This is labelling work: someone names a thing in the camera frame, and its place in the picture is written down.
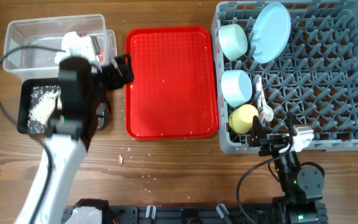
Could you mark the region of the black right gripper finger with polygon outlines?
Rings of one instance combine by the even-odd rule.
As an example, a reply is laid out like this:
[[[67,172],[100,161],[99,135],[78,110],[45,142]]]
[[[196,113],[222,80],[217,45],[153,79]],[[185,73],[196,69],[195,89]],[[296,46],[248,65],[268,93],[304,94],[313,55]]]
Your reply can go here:
[[[254,116],[252,120],[252,129],[250,134],[250,147],[259,147],[262,145],[262,141],[265,139],[265,131],[262,127],[258,116]]]
[[[290,136],[294,136],[294,130],[293,130],[293,126],[295,124],[297,124],[297,118],[293,115],[293,113],[291,111],[287,112],[286,115],[286,124],[287,124],[287,128],[288,128],[288,133]]]

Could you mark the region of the cream plastic spoon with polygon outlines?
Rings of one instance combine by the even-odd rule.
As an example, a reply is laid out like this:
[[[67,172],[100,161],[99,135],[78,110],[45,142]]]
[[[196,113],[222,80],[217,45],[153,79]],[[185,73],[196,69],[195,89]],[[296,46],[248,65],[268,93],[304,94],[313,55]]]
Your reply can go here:
[[[262,90],[262,106],[264,111],[264,121],[271,122],[274,117],[274,112],[273,109],[266,102],[264,88]]]

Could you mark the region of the yellow plastic cup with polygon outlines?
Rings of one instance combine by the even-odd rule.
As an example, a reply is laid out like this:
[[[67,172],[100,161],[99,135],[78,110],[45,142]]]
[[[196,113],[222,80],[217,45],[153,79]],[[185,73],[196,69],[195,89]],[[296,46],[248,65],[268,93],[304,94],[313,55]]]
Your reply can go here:
[[[248,133],[252,129],[254,116],[259,116],[255,106],[249,104],[242,105],[230,114],[229,126],[237,134]]]

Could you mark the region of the light blue bowl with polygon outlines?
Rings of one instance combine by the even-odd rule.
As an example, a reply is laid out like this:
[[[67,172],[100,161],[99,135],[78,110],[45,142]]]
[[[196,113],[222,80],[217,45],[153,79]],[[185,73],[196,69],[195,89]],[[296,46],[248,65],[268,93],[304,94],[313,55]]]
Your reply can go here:
[[[223,97],[231,107],[247,103],[252,97],[252,83],[243,70],[228,70],[221,77]]]

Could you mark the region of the green bowl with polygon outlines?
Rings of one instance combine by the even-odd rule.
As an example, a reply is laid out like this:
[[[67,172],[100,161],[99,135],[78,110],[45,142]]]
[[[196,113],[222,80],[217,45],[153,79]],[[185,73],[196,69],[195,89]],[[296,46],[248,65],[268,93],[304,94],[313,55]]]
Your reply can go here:
[[[242,27],[238,24],[220,27],[218,38],[223,54],[231,61],[237,60],[247,52],[247,37]]]

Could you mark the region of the light blue plate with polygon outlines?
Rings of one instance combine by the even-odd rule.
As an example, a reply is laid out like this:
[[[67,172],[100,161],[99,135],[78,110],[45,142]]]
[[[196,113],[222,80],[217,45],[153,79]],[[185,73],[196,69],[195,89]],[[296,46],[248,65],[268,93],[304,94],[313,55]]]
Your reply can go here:
[[[272,2],[258,15],[253,28],[250,46],[255,47],[252,55],[257,63],[276,59],[284,50],[291,32],[291,19],[287,8]]]

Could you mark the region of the pink plastic fork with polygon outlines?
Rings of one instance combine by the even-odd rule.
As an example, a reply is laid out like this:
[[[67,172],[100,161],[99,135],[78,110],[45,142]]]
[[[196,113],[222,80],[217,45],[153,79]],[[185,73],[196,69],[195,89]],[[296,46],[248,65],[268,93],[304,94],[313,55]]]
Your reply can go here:
[[[259,112],[259,121],[264,122],[264,111],[262,106],[262,78],[260,75],[256,75],[254,78],[255,90],[256,90],[256,100],[257,100],[257,109]]]

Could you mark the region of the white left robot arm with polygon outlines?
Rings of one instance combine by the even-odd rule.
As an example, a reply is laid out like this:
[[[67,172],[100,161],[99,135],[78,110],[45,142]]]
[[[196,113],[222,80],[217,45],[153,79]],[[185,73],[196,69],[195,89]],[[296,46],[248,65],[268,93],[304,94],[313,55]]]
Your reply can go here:
[[[120,55],[115,61],[116,65],[94,72],[89,60],[71,56],[59,63],[56,78],[23,82],[17,119],[17,129],[23,134],[28,132],[23,122],[33,88],[57,86],[60,92],[50,105],[42,158],[16,223],[59,223],[62,219],[74,176],[98,127],[97,110],[106,101],[106,92],[134,80],[131,56]]]

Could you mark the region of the grey dishwasher rack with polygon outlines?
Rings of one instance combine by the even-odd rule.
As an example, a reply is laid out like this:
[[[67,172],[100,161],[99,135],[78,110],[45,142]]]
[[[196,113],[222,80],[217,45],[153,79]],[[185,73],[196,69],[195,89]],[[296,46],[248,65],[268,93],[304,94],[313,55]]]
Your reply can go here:
[[[271,122],[263,123],[269,138],[288,131],[292,113],[313,128],[309,149],[358,151],[358,1],[284,1],[291,17],[291,34],[282,54],[261,64],[255,49],[228,60],[219,44],[220,27],[240,25],[254,36],[257,16],[267,1],[223,1],[211,24],[216,76],[243,70],[261,78]]]

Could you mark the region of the black waste tray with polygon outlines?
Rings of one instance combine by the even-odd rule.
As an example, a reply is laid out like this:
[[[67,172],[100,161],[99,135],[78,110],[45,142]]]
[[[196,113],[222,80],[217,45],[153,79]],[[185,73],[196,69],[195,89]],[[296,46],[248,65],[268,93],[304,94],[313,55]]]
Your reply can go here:
[[[17,118],[17,130],[22,134],[29,134],[27,130],[27,121],[30,106],[30,92],[35,86],[59,85],[58,78],[40,78],[29,79],[22,84],[21,99],[19,103],[19,114]],[[78,123],[65,121],[62,116],[62,109],[56,110],[49,117],[43,133],[46,137],[52,137],[54,134],[62,134],[71,136],[73,139],[91,139],[98,126],[97,110],[100,105],[105,103],[106,90],[103,84],[92,79],[90,82],[90,112],[91,121],[88,129],[83,129]]]

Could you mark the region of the red snack wrapper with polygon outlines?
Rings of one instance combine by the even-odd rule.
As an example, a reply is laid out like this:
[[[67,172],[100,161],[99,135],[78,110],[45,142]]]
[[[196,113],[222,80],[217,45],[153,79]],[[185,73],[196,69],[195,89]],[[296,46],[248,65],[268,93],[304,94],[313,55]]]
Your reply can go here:
[[[94,35],[91,35],[90,39],[91,39],[91,44],[93,46],[94,54],[96,55],[98,62],[99,63],[103,62],[104,52],[102,51],[101,47],[99,46],[98,39]]]

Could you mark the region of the white crumpled tissue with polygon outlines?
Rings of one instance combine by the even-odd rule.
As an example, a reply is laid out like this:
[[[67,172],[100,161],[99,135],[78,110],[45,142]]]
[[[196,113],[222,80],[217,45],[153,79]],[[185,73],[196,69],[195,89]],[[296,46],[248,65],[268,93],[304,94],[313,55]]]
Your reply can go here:
[[[69,32],[63,36],[61,49],[62,52],[56,53],[56,64],[71,56],[83,57],[92,63],[100,62],[100,48],[95,44],[93,36],[79,36],[75,31]]]

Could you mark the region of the red plastic tray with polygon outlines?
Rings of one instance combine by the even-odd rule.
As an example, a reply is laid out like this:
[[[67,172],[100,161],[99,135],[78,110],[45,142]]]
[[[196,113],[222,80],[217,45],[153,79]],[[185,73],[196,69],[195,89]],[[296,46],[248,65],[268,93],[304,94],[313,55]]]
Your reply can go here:
[[[125,90],[135,140],[206,138],[218,129],[211,36],[201,26],[134,29],[126,37],[134,81]]]

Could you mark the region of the food leftovers rice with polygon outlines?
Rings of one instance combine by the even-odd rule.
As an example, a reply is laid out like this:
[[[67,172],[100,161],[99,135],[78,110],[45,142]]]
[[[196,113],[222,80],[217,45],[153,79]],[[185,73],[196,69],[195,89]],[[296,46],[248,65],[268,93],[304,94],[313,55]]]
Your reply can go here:
[[[62,108],[61,88],[58,85],[35,86],[30,92],[27,121],[29,134],[43,133],[49,117]]]

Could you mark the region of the food scrap on table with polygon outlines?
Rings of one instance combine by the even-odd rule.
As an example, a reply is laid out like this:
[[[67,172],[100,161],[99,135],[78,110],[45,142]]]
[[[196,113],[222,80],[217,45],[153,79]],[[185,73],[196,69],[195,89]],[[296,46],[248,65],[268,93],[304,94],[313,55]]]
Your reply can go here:
[[[121,154],[118,155],[118,162],[122,164],[124,162],[123,156]]]

